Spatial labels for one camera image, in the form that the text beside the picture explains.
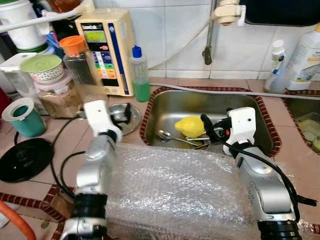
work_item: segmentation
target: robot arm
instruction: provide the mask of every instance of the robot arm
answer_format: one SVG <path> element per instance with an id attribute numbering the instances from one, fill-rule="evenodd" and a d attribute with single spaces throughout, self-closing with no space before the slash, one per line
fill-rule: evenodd
<path id="1" fill-rule="evenodd" d="M 95 138 L 77 173 L 73 212 L 64 224 L 61 240 L 108 238 L 106 203 L 112 167 L 117 159 L 116 143 L 122 139 L 122 132 L 113 125 L 107 109 L 103 100 L 84 104 Z"/>
<path id="2" fill-rule="evenodd" d="M 240 179 L 248 191 L 261 239 L 302 240 L 297 226 L 298 203 L 292 193 L 289 194 L 279 170 L 271 167 L 275 166 L 273 159 L 254 146 L 255 109 L 242 107 L 228 111 L 227 115 L 214 125 L 205 114 L 201 119 L 210 139 L 222 142 L 224 152 L 234 157 Z"/>

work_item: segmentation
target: kitchen counter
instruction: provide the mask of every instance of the kitchen counter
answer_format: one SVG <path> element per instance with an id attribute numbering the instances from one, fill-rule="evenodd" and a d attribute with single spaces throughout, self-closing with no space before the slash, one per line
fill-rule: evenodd
<path id="1" fill-rule="evenodd" d="M 253 92 L 263 92 L 264 84 L 262 80 L 256 79 L 212 80 L 191 78 L 152 78 L 150 81 L 154 83 L 179 86 L 238 87 L 250 89 Z M 320 82 L 313 82 L 310 89 L 320 90 Z M 279 153 L 274 157 L 276 163 L 289 175 L 298 194 L 320 200 L 320 156 L 305 144 L 282 99 L 273 97 L 262 98 L 282 141 L 282 147 Z M 135 97 L 120 96 L 110 96 L 108 100 L 109 105 L 128 102 L 136 106 L 139 109 L 141 116 L 144 116 L 148 104 L 147 102 L 140 103 L 136 101 Z M 41 137 L 52 141 L 66 120 L 52 119 L 50 117 L 45 117 L 44 119 L 47 125 L 47 130 Z M 124 136 L 122 142 L 144 145 L 139 132 L 140 130 L 137 128 L 135 131 Z M 9 123 L 1 120 L 0 156 L 14 145 L 15 133 L 16 131 Z M 18 138 L 18 142 L 25 139 L 25 137 L 20 136 Z M 55 146 L 53 162 L 56 172 L 59 172 L 60 165 L 68 155 L 78 151 L 85 151 L 92 139 L 93 133 L 86 120 L 76 119 L 70 123 L 60 135 Z M 83 162 L 84 157 L 82 155 L 75 156 L 69 160 L 64 169 L 64 179 L 68 186 L 74 187 L 76 185 L 76 174 Z M 37 203 L 37 201 L 43 201 L 45 198 L 48 198 L 48 195 L 50 195 L 50 192 L 53 190 L 54 184 L 55 181 L 50 168 L 47 167 L 39 175 L 25 182 L 5 183 L 0 181 L 0 193 L 32 199 Z M 30 211 L 30 206 L 28 204 L 25 206 L 28 207 L 18 212 L 22 215 L 33 216 L 31 215 L 32 211 Z M 309 223 L 320 224 L 320 206 L 311 207 L 300 204 L 299 209 L 301 219 Z M 5 229 L 6 227 L 3 229 L 0 228 L 1 239 L 2 232 Z"/>

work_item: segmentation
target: green lid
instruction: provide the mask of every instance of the green lid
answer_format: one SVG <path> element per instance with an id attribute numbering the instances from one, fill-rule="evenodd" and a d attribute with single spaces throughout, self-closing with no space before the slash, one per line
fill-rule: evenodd
<path id="1" fill-rule="evenodd" d="M 48 48 L 48 44 L 43 44 L 41 46 L 37 46 L 35 48 L 32 49 L 19 49 L 17 48 L 16 51 L 21 54 L 21 53 L 41 53 L 44 50 L 46 50 Z"/>
<path id="2" fill-rule="evenodd" d="M 24 60 L 20 69 L 27 73 L 41 73 L 55 68 L 61 62 L 61 58 L 57 55 L 36 55 Z"/>
<path id="3" fill-rule="evenodd" d="M 1 4 L 10 4 L 10 3 L 13 3 L 13 2 L 17 2 L 19 0 L 0 0 L 0 5 Z"/>

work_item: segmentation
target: metal spoon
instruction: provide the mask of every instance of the metal spoon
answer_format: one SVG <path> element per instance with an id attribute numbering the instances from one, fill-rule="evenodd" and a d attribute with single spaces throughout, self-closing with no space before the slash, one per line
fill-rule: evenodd
<path id="1" fill-rule="evenodd" d="M 201 143 L 196 144 L 196 143 L 193 143 L 193 142 L 190 142 L 190 141 L 186 141 L 186 140 L 183 140 L 183 139 L 180 139 L 180 138 L 172 137 L 171 134 L 170 134 L 170 132 L 163 131 L 163 130 L 159 130 L 157 134 L 158 134 L 158 136 L 159 136 L 160 138 L 162 138 L 163 140 L 166 140 L 166 141 L 175 139 L 175 140 L 178 140 L 178 141 L 187 143 L 187 144 L 191 144 L 191 145 L 196 146 L 196 147 L 202 145 Z"/>

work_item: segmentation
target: blue cap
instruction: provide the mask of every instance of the blue cap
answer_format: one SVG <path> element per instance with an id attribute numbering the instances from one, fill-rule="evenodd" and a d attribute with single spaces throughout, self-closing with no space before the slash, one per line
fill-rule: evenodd
<path id="1" fill-rule="evenodd" d="M 142 57 L 141 47 L 134 45 L 134 47 L 132 48 L 132 55 L 136 59 L 141 58 Z"/>

